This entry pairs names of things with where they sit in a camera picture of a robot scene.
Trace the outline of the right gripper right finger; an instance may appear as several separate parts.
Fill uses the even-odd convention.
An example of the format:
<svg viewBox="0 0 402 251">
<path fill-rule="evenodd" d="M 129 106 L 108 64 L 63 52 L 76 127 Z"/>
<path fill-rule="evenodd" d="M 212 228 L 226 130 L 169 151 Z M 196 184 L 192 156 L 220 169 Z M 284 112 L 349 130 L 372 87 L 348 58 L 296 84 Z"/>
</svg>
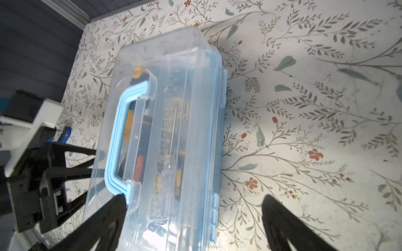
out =
<svg viewBox="0 0 402 251">
<path fill-rule="evenodd" d="M 264 197 L 262 222 L 272 251 L 290 251 L 290 244 L 297 251 L 335 250 L 271 195 Z"/>
</svg>

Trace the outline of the clear handle screwdriver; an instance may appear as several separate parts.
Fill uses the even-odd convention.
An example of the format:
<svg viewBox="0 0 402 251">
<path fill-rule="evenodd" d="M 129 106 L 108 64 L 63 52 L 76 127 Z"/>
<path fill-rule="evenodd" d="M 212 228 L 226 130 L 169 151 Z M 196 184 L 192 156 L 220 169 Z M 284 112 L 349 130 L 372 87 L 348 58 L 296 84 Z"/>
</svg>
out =
<svg viewBox="0 0 402 251">
<path fill-rule="evenodd" d="M 175 134 L 175 127 L 176 127 L 176 120 L 177 120 L 177 109 L 178 107 L 175 106 L 174 108 L 174 116 L 173 116 L 173 124 L 172 124 L 172 132 L 171 132 L 171 139 L 170 139 L 170 147 L 169 147 L 169 155 L 168 155 L 168 171 L 171 171 L 171 160 L 172 160 L 172 150 L 173 150 L 173 142 L 174 142 L 174 134 Z"/>
</svg>

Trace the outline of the thin black screwdriver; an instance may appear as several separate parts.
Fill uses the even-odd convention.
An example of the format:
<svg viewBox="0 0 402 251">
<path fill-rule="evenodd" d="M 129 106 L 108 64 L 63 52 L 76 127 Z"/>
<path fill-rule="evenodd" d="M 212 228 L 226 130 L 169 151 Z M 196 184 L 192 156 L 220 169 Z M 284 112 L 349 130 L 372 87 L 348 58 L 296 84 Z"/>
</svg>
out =
<svg viewBox="0 0 402 251">
<path fill-rule="evenodd" d="M 162 130 L 161 132 L 161 140 L 159 145 L 159 154 L 158 154 L 158 161 L 157 161 L 157 196 L 160 194 L 161 187 L 162 187 L 162 172 L 164 169 L 164 160 L 165 160 L 165 149 L 166 149 L 166 140 L 165 140 L 165 131 Z"/>
</svg>

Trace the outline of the yellow black stubby screwdriver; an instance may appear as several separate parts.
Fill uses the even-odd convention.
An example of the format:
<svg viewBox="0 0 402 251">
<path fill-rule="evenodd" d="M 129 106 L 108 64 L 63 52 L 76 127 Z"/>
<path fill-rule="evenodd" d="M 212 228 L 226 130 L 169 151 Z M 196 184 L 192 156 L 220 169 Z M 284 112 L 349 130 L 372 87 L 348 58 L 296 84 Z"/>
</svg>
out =
<svg viewBox="0 0 402 251">
<path fill-rule="evenodd" d="M 135 68 L 132 75 L 131 75 L 131 81 L 130 81 L 130 87 L 135 86 L 138 83 L 143 82 L 144 78 L 147 79 L 147 77 L 142 77 L 142 75 L 145 72 L 145 68 L 143 67 L 138 67 Z M 136 106 L 136 101 L 132 101 L 129 105 L 129 110 L 128 110 L 128 115 L 127 115 L 127 120 L 125 124 L 125 131 L 124 131 L 124 137 L 123 141 L 129 141 L 130 135 L 131 135 L 131 129 L 133 125 L 133 119 L 134 119 L 134 112 L 135 112 L 135 106 Z"/>
</svg>

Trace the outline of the light blue plastic tool box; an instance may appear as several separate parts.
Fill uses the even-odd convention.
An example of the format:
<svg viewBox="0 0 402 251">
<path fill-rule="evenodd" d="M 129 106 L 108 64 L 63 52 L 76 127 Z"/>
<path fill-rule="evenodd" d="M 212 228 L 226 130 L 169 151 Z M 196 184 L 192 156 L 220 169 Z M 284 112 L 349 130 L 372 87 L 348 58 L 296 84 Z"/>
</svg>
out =
<svg viewBox="0 0 402 251">
<path fill-rule="evenodd" d="M 135 68 L 144 81 L 129 86 Z M 222 58 L 196 27 L 171 31 L 117 54 L 110 93 L 84 209 L 90 218 L 114 196 L 126 199 L 120 251 L 205 251 L 216 241 L 227 72 Z M 122 150 L 129 105 L 136 101 L 132 133 Z M 175 106 L 182 116 L 184 169 L 181 199 L 174 197 L 177 171 L 175 127 L 171 171 L 167 169 Z M 133 170 L 142 119 L 152 117 L 143 183 Z M 166 149 L 157 196 L 161 132 Z"/>
</svg>

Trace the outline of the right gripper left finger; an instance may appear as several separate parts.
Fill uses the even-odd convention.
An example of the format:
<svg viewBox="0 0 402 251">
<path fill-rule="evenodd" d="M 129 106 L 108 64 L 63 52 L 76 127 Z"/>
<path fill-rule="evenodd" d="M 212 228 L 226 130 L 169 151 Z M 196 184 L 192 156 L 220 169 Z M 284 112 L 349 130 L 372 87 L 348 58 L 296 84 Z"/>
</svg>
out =
<svg viewBox="0 0 402 251">
<path fill-rule="evenodd" d="M 123 194 L 114 196 L 52 251 L 115 251 L 118 247 L 127 206 Z"/>
</svg>

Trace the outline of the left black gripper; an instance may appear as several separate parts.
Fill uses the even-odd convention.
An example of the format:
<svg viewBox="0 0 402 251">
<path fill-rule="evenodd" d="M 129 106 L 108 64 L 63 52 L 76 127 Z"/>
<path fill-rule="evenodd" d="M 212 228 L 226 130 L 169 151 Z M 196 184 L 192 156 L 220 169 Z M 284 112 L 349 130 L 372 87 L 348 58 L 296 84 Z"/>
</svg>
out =
<svg viewBox="0 0 402 251">
<path fill-rule="evenodd" d="M 86 193 L 69 202 L 64 184 L 90 178 L 92 169 L 67 168 L 66 152 L 96 154 L 95 149 L 65 143 L 23 150 L 6 178 L 16 231 L 24 232 L 38 224 L 41 233 L 47 233 L 63 225 L 85 204 Z"/>
</svg>

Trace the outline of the black orange screwdriver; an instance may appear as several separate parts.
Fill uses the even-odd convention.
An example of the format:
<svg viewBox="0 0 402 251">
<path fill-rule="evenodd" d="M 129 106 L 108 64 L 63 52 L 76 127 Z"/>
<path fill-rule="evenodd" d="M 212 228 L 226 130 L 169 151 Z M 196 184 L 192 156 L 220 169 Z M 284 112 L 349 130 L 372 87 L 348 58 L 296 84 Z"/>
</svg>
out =
<svg viewBox="0 0 402 251">
<path fill-rule="evenodd" d="M 147 155 L 149 149 L 149 139 L 152 129 L 152 117 L 144 115 L 142 119 L 142 128 L 139 145 L 137 148 L 135 166 L 129 164 L 129 170 L 133 170 L 133 179 L 135 182 L 143 183 L 144 168 L 147 162 Z M 123 141 L 122 150 L 127 150 L 129 141 Z"/>
</svg>

